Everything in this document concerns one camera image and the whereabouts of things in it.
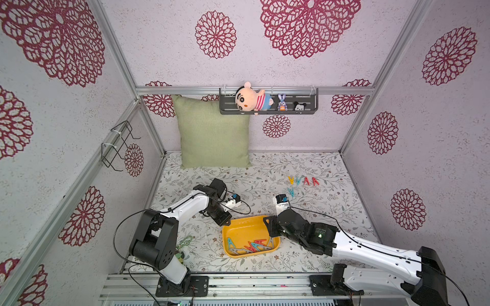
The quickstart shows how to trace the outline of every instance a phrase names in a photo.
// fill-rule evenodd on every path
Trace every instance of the gray metal shelf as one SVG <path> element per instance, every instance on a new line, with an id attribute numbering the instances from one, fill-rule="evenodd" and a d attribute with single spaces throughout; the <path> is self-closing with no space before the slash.
<path id="1" fill-rule="evenodd" d="M 220 88 L 220 113 L 223 115 L 252 115 L 258 113 L 259 115 L 312 115 L 318 110 L 318 88 L 314 89 L 313 94 L 304 94 L 304 93 L 286 93 L 286 98 L 284 101 L 288 105 L 287 111 L 279 111 L 277 110 L 277 105 L 279 103 L 278 94 L 282 94 L 281 92 L 270 92 L 266 91 L 268 94 L 271 94 L 272 99 L 274 100 L 274 104 L 271 105 L 269 110 L 266 111 L 258 111 L 258 112 L 244 112 L 237 109 L 235 105 L 235 94 L 222 94 Z M 294 103 L 305 103 L 306 106 L 304 110 L 295 111 Z"/>

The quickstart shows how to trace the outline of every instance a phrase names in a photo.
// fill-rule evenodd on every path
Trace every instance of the plush toy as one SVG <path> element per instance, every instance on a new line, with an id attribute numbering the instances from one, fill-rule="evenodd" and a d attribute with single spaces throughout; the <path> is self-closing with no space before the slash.
<path id="1" fill-rule="evenodd" d="M 294 110 L 295 111 L 304 111 L 305 110 L 306 103 L 294 103 Z"/>
<path id="2" fill-rule="evenodd" d="M 277 97 L 279 98 L 279 110 L 280 111 L 287 111 L 288 110 L 288 105 L 286 102 L 284 102 L 284 99 L 286 98 L 285 94 L 278 94 Z"/>
<path id="3" fill-rule="evenodd" d="M 266 94 L 265 90 L 262 89 L 257 93 L 251 88 L 250 82 L 246 82 L 244 86 L 238 88 L 235 104 L 241 111 L 266 111 L 274 104 L 274 100 L 270 94 Z"/>

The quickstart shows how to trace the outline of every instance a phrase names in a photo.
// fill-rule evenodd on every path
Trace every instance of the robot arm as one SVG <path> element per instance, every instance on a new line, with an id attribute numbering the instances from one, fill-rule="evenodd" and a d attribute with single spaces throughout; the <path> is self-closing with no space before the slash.
<path id="1" fill-rule="evenodd" d="M 187 292 L 190 271 L 174 255 L 179 225 L 197 212 L 209 215 L 219 226 L 230 225 L 231 214 L 220 200 L 225 189 L 223 181 L 214 179 L 209 186 L 197 185 L 169 208 L 160 212 L 146 211 L 138 224 L 129 253 L 160 270 L 176 291 Z M 234 195 L 227 205 L 233 207 L 239 203 L 240 197 Z M 160 234 L 156 236 L 153 232 L 158 230 Z"/>
<path id="2" fill-rule="evenodd" d="M 264 218 L 271 237 L 282 235 L 314 254 L 378 268 L 335 264 L 324 286 L 341 294 L 363 294 L 363 290 L 401 293 L 421 306 L 447 306 L 445 270 L 436 251 L 426 247 L 418 252 L 396 249 L 347 234 L 336 226 L 310 223 L 291 209 L 285 194 L 274 197 L 273 202 L 277 216 Z"/>

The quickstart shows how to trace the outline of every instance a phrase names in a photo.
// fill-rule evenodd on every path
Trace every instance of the green pillow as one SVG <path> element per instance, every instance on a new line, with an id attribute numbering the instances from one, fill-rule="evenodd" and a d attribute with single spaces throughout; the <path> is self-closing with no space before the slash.
<path id="1" fill-rule="evenodd" d="M 172 95 L 182 168 L 248 167 L 249 115 L 222 115 L 218 101 Z"/>

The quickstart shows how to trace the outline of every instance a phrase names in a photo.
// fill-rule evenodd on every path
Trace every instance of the floral table surface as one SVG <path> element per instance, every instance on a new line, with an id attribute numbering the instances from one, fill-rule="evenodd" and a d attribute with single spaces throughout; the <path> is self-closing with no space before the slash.
<path id="1" fill-rule="evenodd" d="M 229 191 L 241 196 L 251 207 L 249 216 L 275 214 L 271 198 L 288 195 L 292 206 L 322 212 L 338 219 L 347 232 L 377 241 L 371 222 L 347 174 L 338 153 L 250 153 L 252 167 L 199 167 L 181 169 L 180 153 L 167 156 L 167 163 L 152 208 L 161 210 L 186 196 L 198 184 L 207 185 L 214 178 L 226 183 Z M 295 197 L 289 196 L 288 176 L 300 177 L 294 184 Z M 304 185 L 304 176 L 310 185 Z M 313 186 L 315 177 L 319 186 Z M 245 205 L 235 210 L 248 212 Z M 314 212 L 297 210 L 310 222 L 333 224 L 331 219 Z M 231 212 L 233 218 L 246 217 Z M 184 252 L 184 264 L 193 271 L 223 272 L 330 272 L 335 263 L 361 265 L 345 259 L 317 256 L 290 240 L 281 238 L 278 250 L 233 259 L 222 246 L 221 227 L 200 213 L 180 226 L 177 244 Z M 131 271 L 149 271 L 134 266 Z"/>

